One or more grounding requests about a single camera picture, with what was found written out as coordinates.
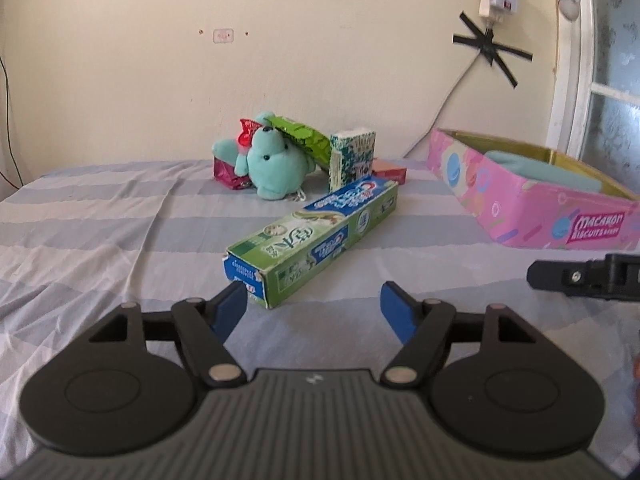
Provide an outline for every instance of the stuffed animal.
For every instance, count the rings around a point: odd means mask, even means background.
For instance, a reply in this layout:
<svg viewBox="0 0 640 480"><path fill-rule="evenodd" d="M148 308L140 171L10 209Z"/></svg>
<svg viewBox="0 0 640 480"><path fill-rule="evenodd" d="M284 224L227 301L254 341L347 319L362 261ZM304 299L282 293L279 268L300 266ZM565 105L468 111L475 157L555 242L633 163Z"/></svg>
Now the stuffed animal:
<svg viewBox="0 0 640 480"><path fill-rule="evenodd" d="M238 139L219 140L212 151L216 158L232 165L237 176L248 175L260 198L280 200L297 192L316 164L271 126L272 115L260 114L255 123L243 121Z"/></svg>

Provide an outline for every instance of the black tape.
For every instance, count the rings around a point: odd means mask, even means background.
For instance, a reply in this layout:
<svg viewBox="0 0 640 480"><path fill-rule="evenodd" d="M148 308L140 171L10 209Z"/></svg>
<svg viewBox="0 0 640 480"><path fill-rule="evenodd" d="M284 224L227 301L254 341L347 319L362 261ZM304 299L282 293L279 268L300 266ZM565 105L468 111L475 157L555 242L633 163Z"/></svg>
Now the black tape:
<svg viewBox="0 0 640 480"><path fill-rule="evenodd" d="M475 35L475 37L469 38L467 36L459 36L458 34L454 34L453 43L477 48L484 56L484 58L489 62L489 65L492 66L495 61L496 65L499 66L500 69L504 72L504 75L507 76L507 79L511 83L511 86L516 88L516 86L518 86L518 81L513 76L513 73L511 73L511 70L509 70L509 67L507 67L498 51L501 50L503 52L507 52L512 56L521 57L522 59L526 59L527 61L533 60L533 54L501 43L494 43L494 32L490 28L483 32L474 22L469 19L469 17L464 12L460 13L460 20L462 20L462 22Z"/></svg>

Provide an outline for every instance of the bed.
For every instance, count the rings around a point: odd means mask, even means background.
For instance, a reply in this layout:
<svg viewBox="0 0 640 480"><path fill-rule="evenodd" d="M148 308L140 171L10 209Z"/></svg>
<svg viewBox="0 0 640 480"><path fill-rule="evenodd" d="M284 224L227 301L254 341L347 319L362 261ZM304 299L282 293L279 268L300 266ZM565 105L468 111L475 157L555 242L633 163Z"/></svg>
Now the bed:
<svg viewBox="0 0 640 480"><path fill-rule="evenodd" d="M423 164L404 163L397 211L283 306L250 303L226 346L249 373L365 367L377 374L400 348L380 313L384 281L468 312L506 303L602 385L607 409L591 451L628 473L640 460L631 373L639 305L569 300L524 280L538 258L604 254L494 244ZM309 176L307 199L325 187ZM299 207L226 190L211 179L210 161L57 171L0 203L0 477L34 449L17 413L20 388L34 371L123 301L167 310L189 296L213 297L227 283L225 248ZM177 360L170 344L150 349ZM460 345L450 359L473 350Z"/></svg>

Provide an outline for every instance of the green package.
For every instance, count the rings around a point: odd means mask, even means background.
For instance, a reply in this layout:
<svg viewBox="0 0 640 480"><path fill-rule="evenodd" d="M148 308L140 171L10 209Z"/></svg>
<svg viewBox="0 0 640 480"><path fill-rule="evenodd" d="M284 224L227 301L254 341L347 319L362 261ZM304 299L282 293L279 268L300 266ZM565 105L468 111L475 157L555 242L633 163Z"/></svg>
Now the green package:
<svg viewBox="0 0 640 480"><path fill-rule="evenodd" d="M327 136L306 124L297 123L286 117L269 117L271 126L279 129L303 148L323 170L329 170L331 143Z"/></svg>
<svg viewBox="0 0 640 480"><path fill-rule="evenodd" d="M274 308L388 217L398 183L364 176L285 216L226 250L229 280Z"/></svg>

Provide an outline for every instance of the beige wall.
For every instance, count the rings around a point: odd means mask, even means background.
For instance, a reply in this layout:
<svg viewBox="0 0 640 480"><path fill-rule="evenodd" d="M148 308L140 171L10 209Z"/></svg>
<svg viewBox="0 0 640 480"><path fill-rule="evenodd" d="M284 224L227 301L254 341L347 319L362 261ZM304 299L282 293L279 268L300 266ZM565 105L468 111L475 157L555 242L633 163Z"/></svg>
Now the beige wall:
<svg viewBox="0 0 640 480"><path fill-rule="evenodd" d="M2 0L14 138L32 176L63 166L207 158L263 109L330 132L368 125L398 156L431 123L474 51L458 15L479 0ZM521 0L496 40L520 82L476 63L449 128L544 142L554 0ZM232 28L232 44L213 30Z"/></svg>

